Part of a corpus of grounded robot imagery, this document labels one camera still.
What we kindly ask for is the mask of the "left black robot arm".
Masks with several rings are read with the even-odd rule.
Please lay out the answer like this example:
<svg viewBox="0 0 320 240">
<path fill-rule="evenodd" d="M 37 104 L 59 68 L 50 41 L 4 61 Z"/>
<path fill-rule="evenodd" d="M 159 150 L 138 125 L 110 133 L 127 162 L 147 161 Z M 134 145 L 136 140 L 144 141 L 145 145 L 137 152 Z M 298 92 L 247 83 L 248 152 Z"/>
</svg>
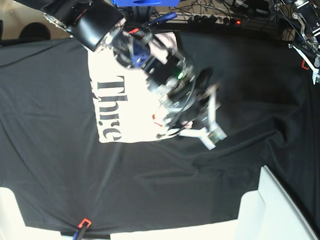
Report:
<svg viewBox="0 0 320 240">
<path fill-rule="evenodd" d="M 320 83 L 320 7 L 313 0 L 271 0 L 270 10 L 289 23 L 295 32 L 288 44 L 302 57 L 302 67 Z"/>
</svg>

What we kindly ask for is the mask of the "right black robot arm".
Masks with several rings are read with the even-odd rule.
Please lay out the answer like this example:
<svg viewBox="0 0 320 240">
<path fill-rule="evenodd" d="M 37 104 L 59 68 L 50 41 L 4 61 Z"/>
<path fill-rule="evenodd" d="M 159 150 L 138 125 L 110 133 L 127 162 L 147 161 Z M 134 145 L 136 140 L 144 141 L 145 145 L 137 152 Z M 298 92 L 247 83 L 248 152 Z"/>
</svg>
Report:
<svg viewBox="0 0 320 240">
<path fill-rule="evenodd" d="M 197 72 L 173 33 L 128 23 L 104 0 L 50 0 L 36 7 L 88 51 L 101 143 L 197 138 L 212 150 L 226 133 L 217 122 L 218 85 L 210 68 Z"/>
</svg>

